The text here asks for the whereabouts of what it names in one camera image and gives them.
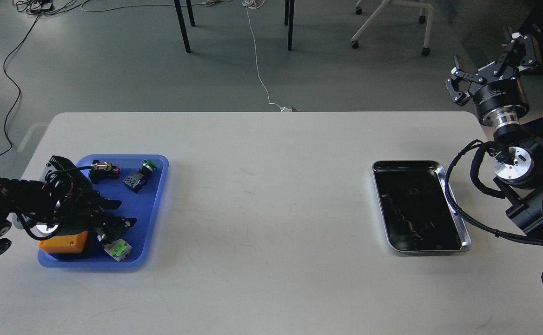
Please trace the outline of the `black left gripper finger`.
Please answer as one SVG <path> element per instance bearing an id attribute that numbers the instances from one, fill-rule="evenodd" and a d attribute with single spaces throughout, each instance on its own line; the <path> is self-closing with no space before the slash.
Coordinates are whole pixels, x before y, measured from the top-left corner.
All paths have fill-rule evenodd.
<path id="1" fill-rule="evenodd" d="M 96 233 L 101 243 L 112 243 L 123 238 L 135 223 L 137 223 L 136 218 L 111 215 L 96 228 Z"/>
<path id="2" fill-rule="evenodd" d="M 93 200 L 93 211 L 102 212 L 104 210 L 117 210 L 121 206 L 121 200 L 108 198 L 97 198 Z"/>

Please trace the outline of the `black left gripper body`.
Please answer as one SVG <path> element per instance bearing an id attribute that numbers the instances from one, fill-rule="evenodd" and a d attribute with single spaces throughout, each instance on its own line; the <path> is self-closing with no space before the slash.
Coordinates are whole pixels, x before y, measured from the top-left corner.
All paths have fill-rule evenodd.
<path id="1" fill-rule="evenodd" d="M 106 197 L 95 189 L 57 186 L 48 189 L 48 200 L 44 237 L 104 233 Z"/>

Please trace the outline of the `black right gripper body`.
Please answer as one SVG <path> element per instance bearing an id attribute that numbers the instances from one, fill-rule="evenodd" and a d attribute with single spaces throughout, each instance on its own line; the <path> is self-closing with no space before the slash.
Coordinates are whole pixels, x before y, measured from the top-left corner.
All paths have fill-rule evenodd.
<path id="1" fill-rule="evenodd" d="M 501 117 L 511 114 L 516 121 L 530 110 L 527 97 L 519 79 L 496 80 L 478 89 L 472 102 L 480 125 L 498 127 Z"/>

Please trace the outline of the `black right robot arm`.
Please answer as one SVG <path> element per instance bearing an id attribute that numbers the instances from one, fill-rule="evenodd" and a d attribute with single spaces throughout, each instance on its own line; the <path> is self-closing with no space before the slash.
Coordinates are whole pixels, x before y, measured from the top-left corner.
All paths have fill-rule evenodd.
<path id="1" fill-rule="evenodd" d="M 530 34 L 504 28 L 507 42 L 499 59 L 475 72 L 461 68 L 459 57 L 446 81 L 451 100 L 459 106 L 472 101 L 480 125 L 493 127 L 493 140 L 474 140 L 465 146 L 447 169 L 444 195 L 454 214 L 496 237 L 543 247 L 543 117 L 520 123 L 529 112 L 520 73 L 542 62 L 537 40 Z M 461 157 L 476 150 L 470 179 L 482 193 L 507 199 L 506 214 L 522 230 L 518 235 L 478 222 L 467 214 L 450 193 L 450 175 Z"/>

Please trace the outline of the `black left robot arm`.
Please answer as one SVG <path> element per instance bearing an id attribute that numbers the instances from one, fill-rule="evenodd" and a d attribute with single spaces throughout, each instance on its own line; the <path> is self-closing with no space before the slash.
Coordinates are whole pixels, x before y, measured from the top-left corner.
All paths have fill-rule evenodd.
<path id="1" fill-rule="evenodd" d="M 12 227 L 8 216 L 14 214 L 19 228 L 54 259 L 88 257 L 97 242 L 114 260 L 125 259 L 132 246 L 123 236 L 136 219 L 114 215 L 121 201 L 93 188 L 97 180 L 119 176 L 120 168 L 100 161 L 75 166 L 58 155 L 46 167 L 40 181 L 0 177 L 0 255 L 12 245 L 5 235 Z"/>

